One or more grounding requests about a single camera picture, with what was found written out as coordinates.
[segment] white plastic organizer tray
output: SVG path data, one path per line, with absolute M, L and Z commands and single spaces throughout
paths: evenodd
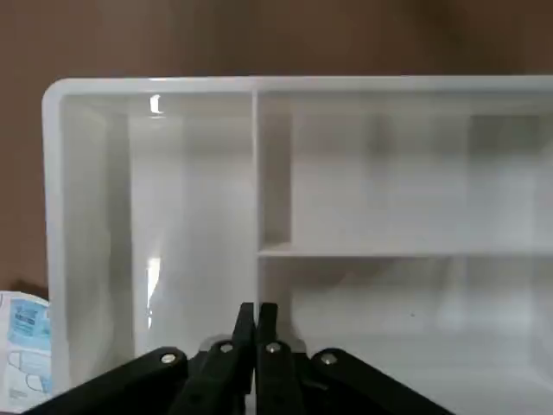
M 243 301 L 452 412 L 553 411 L 553 77 L 63 80 L 54 387 Z

